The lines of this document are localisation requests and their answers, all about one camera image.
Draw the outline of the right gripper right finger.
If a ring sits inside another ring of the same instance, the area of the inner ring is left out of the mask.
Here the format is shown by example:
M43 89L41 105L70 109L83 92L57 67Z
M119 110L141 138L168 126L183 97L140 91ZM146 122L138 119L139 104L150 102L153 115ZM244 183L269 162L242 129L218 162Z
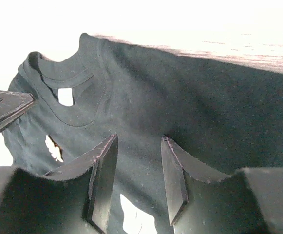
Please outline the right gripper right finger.
M283 234L283 168L227 175L161 139L170 225L176 234Z

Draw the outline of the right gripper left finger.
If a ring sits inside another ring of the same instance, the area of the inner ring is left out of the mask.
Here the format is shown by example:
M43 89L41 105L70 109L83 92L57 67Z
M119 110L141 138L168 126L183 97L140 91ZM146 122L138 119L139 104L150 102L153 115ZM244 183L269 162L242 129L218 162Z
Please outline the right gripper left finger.
M105 234L117 153L113 134L43 176L0 167L0 234Z

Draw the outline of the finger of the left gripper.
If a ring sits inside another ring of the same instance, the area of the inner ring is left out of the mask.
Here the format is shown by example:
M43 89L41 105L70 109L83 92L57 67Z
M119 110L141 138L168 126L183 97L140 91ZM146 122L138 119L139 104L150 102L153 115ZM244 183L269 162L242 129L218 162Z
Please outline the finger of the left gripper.
M0 90L0 132L23 115L33 104L32 94Z

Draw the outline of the red gold brooch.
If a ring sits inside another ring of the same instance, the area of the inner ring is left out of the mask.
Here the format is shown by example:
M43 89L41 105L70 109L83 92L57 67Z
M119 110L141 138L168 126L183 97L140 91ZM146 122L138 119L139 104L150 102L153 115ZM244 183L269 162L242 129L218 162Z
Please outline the red gold brooch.
M58 145L56 145L48 135L46 135L45 144L46 144L46 147L47 147L49 153L51 154L51 157L56 162L63 163L64 160L63 160L62 155L61 155L60 147Z

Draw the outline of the black t-shirt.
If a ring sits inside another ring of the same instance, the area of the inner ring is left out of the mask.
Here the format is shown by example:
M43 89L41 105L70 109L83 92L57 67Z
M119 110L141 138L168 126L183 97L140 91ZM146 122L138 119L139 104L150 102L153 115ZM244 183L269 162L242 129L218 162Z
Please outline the black t-shirt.
M58 102L72 88L74 105ZM111 134L118 162L108 233L122 234L120 194L169 225L161 137L224 173L242 167L283 167L283 75L81 34L79 49L62 62L31 52L10 91L32 94L35 105L3 131L14 164L43 175Z

